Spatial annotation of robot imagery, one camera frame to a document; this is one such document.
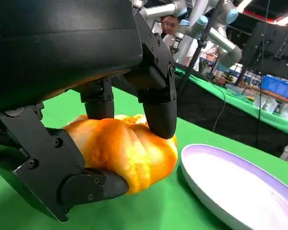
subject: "black cable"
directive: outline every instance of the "black cable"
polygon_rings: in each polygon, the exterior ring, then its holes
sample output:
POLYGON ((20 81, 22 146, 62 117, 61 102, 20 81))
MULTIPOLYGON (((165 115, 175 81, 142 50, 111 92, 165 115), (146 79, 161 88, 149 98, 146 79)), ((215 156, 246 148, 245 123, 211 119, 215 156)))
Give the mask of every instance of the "black cable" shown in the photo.
POLYGON ((217 90, 219 90, 219 91, 223 94, 223 96, 224 96, 224 104, 223 104, 223 108, 222 108, 222 110, 221 110, 219 116, 217 117, 216 122, 215 122, 215 125, 213 126, 213 129, 212 129, 212 132, 215 132, 217 122, 219 121, 219 119, 220 119, 220 117, 221 117, 221 115, 222 115, 222 113, 224 112, 224 109, 225 109, 225 105, 226 105, 226 96, 225 96, 225 93, 224 93, 222 90, 220 90, 219 88, 217 88, 217 87, 215 86, 214 82, 212 82, 209 78, 206 78, 205 75, 204 75, 204 79, 208 80, 208 81, 213 85, 213 87, 215 87, 217 90))
MULTIPOLYGON (((265 19, 264 19, 264 35, 263 35, 263 51, 261 54, 262 58, 262 71, 264 70, 264 45, 265 45, 265 31, 266 31, 266 26, 267 26, 267 19, 268 19, 268 14, 269 14, 269 8, 270 8, 270 2, 271 0, 268 1, 267 5, 267 10, 265 13, 265 19)), ((259 115, 258 115, 258 120, 257 120, 257 129, 256 129, 256 147, 258 148, 258 137, 259 137, 259 125, 260 125, 260 119, 261 119, 261 97, 262 97, 262 91, 263 91, 263 73, 260 75, 261 83, 260 83, 260 96, 259 96, 259 115)))
POLYGON ((224 96, 224 105, 223 105, 223 108, 222 108, 219 116, 218 116, 217 119, 216 119, 215 125, 213 126, 213 130, 212 130, 212 131, 215 132, 216 124, 217 124, 217 122, 219 121, 219 118, 221 117, 221 115, 222 115, 222 113, 224 112, 224 109, 225 109, 225 105, 226 105, 226 100, 225 100, 225 99, 226 99, 226 97, 225 97, 225 93, 224 93, 223 91, 221 91, 219 88, 217 88, 213 83, 212 83, 212 85, 213 85, 217 90, 219 90, 219 91, 223 94, 223 96, 224 96))

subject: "metal plate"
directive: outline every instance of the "metal plate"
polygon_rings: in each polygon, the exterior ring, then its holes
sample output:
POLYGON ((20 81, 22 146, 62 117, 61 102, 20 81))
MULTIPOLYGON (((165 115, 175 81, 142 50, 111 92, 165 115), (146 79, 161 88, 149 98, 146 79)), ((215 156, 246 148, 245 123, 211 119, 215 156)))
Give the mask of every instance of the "metal plate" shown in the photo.
POLYGON ((193 192, 234 230, 288 230, 288 187, 256 165, 208 145, 186 146, 182 171, 193 192))

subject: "purple rim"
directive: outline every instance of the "purple rim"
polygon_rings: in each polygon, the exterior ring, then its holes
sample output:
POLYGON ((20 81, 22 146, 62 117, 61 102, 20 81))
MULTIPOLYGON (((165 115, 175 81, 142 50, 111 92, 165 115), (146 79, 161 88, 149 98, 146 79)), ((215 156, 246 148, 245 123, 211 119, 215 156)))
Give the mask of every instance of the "purple rim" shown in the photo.
POLYGON ((283 210, 288 216, 288 186, 282 183, 280 180, 278 180, 265 170, 254 165, 253 163, 233 153, 208 145, 193 144, 186 146, 181 153, 182 164, 186 156, 190 154, 195 154, 197 152, 205 152, 207 154, 211 154, 226 161, 232 162, 235 165, 244 168, 245 170, 259 177, 267 185, 269 185, 270 187, 275 189, 279 194, 282 195, 282 197, 280 197, 281 198, 280 205, 284 208, 283 210))

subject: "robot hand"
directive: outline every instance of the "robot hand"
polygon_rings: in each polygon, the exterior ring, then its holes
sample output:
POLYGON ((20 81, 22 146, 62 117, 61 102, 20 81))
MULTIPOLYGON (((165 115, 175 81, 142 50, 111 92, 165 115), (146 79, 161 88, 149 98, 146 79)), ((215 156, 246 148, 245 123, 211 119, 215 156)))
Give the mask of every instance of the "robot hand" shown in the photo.
POLYGON ((125 74, 152 132, 171 138, 173 72, 170 51, 130 1, 0 1, 0 175, 61 222, 75 205, 126 193, 120 176, 84 168, 66 131, 43 126, 41 102, 75 89, 89 118, 113 117, 109 78, 125 74))

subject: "green tablecloth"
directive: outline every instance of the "green tablecloth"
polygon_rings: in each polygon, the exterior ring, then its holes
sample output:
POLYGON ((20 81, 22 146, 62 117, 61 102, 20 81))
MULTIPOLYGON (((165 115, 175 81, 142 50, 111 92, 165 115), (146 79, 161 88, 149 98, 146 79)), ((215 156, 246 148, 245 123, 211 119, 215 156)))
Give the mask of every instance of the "green tablecloth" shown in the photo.
MULTIPOLYGON (((185 73, 185 71, 181 70, 181 69, 176 69, 176 72, 178 73, 185 73)), ((233 95, 230 91, 228 91, 227 89, 224 89, 222 87, 218 87, 213 85, 210 82, 207 82, 205 80, 202 80, 200 78, 197 78, 193 75, 191 75, 189 77, 189 80, 197 85, 199 85, 200 87, 206 89, 207 91, 211 92, 214 96, 224 100, 224 95, 225 94, 225 101, 231 105, 233 105, 234 107, 237 107, 240 110, 245 111, 246 113, 258 118, 259 117, 259 109, 253 106, 253 103, 248 101, 248 100, 244 100, 241 97, 237 97, 235 95, 233 95)), ((261 111, 261 121, 279 129, 282 130, 283 132, 288 134, 288 121, 277 116, 274 114, 270 114, 266 111, 261 111)))
MULTIPOLYGON (((116 114, 143 113, 137 99, 114 89, 116 114)), ((84 113, 79 94, 67 92, 45 102, 43 122, 62 127, 84 113)), ((288 185, 288 163, 178 119, 179 153, 192 143, 213 145, 257 164, 288 185)), ((75 207, 58 223, 30 207, 0 177, 0 230, 228 230, 195 197, 178 163, 167 179, 131 196, 75 207)))

